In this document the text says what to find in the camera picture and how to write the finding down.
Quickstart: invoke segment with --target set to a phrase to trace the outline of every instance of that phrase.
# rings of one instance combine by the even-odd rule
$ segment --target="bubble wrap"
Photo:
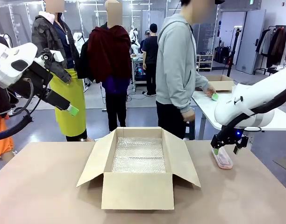
[[[111,171],[165,173],[162,139],[119,137]]]

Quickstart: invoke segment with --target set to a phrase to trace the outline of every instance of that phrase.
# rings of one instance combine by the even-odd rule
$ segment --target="black t-shirt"
[[[156,64],[157,63],[157,36],[150,36],[145,39],[142,51],[146,52],[146,64]]]

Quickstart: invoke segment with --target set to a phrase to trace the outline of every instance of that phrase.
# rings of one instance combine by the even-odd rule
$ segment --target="orange garment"
[[[0,116],[0,132],[7,130],[5,119]],[[0,140],[0,155],[13,149],[13,139],[11,137]]]

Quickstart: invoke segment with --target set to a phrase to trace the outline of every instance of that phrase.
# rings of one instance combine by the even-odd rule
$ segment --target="cardboard box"
[[[165,173],[111,172],[118,137],[160,138]],[[77,187],[103,175],[102,209],[173,210],[172,176],[200,187],[200,182],[183,140],[160,127],[117,128],[98,140],[85,165]]]
[[[216,89],[216,91],[231,91],[235,86],[232,78],[225,75],[221,76],[205,76],[209,83]]]

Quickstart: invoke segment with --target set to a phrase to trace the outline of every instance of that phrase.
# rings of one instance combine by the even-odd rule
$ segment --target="glass wall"
[[[138,30],[139,42],[144,39],[144,33],[152,23],[161,30],[165,17],[180,12],[179,0],[121,0],[122,26],[129,32]],[[105,0],[68,0],[65,1],[63,19],[72,33],[82,32],[89,38],[96,26],[107,22]],[[8,33],[14,46],[31,41],[31,27],[39,11],[44,9],[43,1],[9,4],[0,7],[0,33]],[[207,22],[193,24],[194,37],[197,42],[197,51],[212,51],[212,43],[216,28],[215,7],[210,13]]]

